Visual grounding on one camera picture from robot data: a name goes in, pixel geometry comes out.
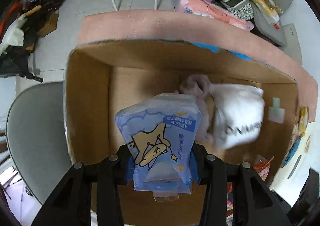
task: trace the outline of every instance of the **cardboard box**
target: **cardboard box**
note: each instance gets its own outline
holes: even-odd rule
[[[225,162],[254,162],[257,154],[270,159],[267,183],[275,176],[288,149],[298,119],[298,85],[288,75],[226,50],[213,53],[188,42],[157,40],[107,41],[77,47],[66,75],[67,143],[73,162],[101,162],[125,144],[115,114],[164,92],[173,92],[190,74],[207,74],[212,83],[238,83],[264,90],[265,113],[259,138],[219,153]],[[273,98],[285,110],[284,123],[268,120]],[[92,208],[96,189],[93,187]],[[173,202],[155,202],[152,192],[119,186],[124,223],[130,225],[192,225],[200,221],[205,186],[193,185],[192,194]]]
[[[44,26],[37,32],[37,34],[41,37],[45,37],[46,35],[50,34],[54,30],[57,29],[59,13],[52,11],[48,17],[47,22]]]

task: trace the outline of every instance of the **white bag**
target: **white bag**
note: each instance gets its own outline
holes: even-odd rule
[[[260,134],[264,113],[263,90],[241,84],[211,84],[216,110],[213,136],[220,149],[253,142]]]

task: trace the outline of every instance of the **white tile floor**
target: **white tile floor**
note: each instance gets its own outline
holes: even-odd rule
[[[16,175],[12,182],[16,182],[21,177]],[[41,208],[41,204],[33,196],[29,196],[25,192],[25,184],[19,181],[7,187],[7,193],[11,199],[6,195],[9,208],[22,226],[30,226]]]
[[[153,9],[154,0],[115,0],[120,10]],[[159,10],[174,10],[172,0],[158,0]],[[40,38],[29,68],[44,82],[61,81],[68,55],[77,45],[77,34],[87,15],[114,11],[111,0],[66,0],[59,10],[58,28]],[[16,95],[38,82],[17,77]]]

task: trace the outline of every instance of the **yellow item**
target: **yellow item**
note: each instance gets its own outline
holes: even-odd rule
[[[254,3],[259,4],[263,11],[269,16],[275,16],[276,11],[270,7],[270,2],[268,0],[252,0]]]
[[[301,110],[300,110],[299,132],[303,136],[306,135],[308,119],[309,119],[309,109],[308,109],[308,107],[302,107]]]
[[[26,12],[26,17],[31,16],[33,13],[36,13],[37,11],[39,11],[41,8],[42,8],[41,5],[35,6],[33,9]]]

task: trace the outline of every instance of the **cardboard box flap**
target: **cardboard box flap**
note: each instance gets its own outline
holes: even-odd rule
[[[309,122],[315,120],[315,79],[271,43],[216,19],[161,10],[113,11],[85,17],[78,36],[82,44],[135,39],[191,41],[232,50],[268,64],[297,81],[300,105],[309,107]]]
[[[111,66],[215,72],[258,83],[296,83],[294,79],[266,64],[235,57],[226,50],[213,53],[188,42],[108,41],[81,46],[77,50]]]

